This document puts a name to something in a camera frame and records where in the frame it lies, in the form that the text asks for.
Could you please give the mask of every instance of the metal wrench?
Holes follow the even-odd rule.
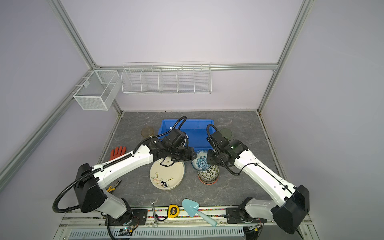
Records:
[[[152,205],[152,213],[153,213],[153,221],[154,221],[153,227],[157,227],[158,223],[157,223],[156,212],[155,212],[155,199],[151,199],[150,203]]]

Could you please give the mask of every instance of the trowel handle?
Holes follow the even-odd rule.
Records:
[[[215,227],[217,225],[217,222],[215,220],[213,220],[212,218],[208,217],[207,215],[205,215],[204,213],[200,212],[200,211],[196,211],[197,214],[202,217],[205,221],[207,221],[210,225],[212,225],[213,227]]]

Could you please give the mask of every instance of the white mesh basket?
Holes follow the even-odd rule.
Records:
[[[126,94],[211,93],[209,66],[138,68],[130,66],[121,73]]]
[[[73,97],[84,110],[108,110],[120,90],[117,71],[94,70]]]

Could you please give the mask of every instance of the yellow tape measure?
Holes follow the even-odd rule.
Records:
[[[179,213],[180,213],[180,208],[177,205],[169,205],[168,217],[170,218],[177,217]]]

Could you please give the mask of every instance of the blue tray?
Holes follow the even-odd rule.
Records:
[[[161,123],[159,134],[168,131],[176,121],[177,119],[164,119]],[[207,141],[207,125],[213,123],[212,119],[187,119],[180,130],[188,135],[188,146],[193,147],[195,151],[212,149]],[[214,131],[212,127],[209,128],[211,134]]]

